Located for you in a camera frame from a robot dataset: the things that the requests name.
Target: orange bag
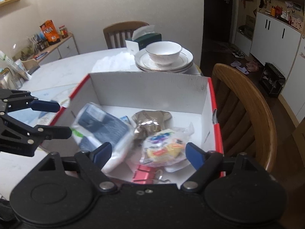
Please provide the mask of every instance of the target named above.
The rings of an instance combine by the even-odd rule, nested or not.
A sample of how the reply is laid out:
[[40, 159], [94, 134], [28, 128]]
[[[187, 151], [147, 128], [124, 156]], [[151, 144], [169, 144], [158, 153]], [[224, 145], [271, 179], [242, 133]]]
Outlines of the orange bag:
[[40, 28], [50, 45], [60, 42], [59, 35], [56, 32], [56, 28], [52, 20], [46, 21], [40, 26]]

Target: chair backrest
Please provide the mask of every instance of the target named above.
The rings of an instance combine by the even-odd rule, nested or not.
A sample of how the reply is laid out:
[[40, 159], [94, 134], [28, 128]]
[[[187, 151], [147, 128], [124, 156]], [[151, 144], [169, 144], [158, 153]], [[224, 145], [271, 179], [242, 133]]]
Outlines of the chair backrest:
[[129, 21], [105, 27], [103, 31], [108, 49], [125, 47], [125, 39], [131, 38], [134, 30], [148, 25], [146, 22]]
[[273, 116], [262, 94], [244, 74], [224, 64], [214, 66], [212, 82], [225, 155], [246, 152], [270, 172], [277, 138]]

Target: sneaker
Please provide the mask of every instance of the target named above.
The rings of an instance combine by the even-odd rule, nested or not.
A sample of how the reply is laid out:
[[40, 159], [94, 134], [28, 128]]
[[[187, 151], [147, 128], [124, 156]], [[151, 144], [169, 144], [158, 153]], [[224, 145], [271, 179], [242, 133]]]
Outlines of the sneaker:
[[244, 53], [241, 50], [235, 50], [235, 51], [232, 52], [232, 54], [236, 58], [240, 58], [240, 59], [243, 59], [245, 57]]

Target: glass jar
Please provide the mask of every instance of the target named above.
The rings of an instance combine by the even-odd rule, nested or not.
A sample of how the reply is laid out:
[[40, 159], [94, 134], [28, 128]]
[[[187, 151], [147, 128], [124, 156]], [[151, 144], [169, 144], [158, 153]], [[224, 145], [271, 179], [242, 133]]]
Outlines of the glass jar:
[[60, 31], [61, 37], [63, 39], [68, 37], [68, 30], [65, 25], [62, 25], [61, 27], [59, 27], [59, 31]]

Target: bowl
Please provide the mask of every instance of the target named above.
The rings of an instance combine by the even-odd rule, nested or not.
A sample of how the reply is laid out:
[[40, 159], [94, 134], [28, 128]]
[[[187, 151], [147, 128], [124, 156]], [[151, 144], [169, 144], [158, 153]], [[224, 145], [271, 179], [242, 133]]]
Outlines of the bowl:
[[182, 46], [175, 42], [158, 41], [146, 46], [146, 51], [153, 62], [168, 66], [179, 58]]

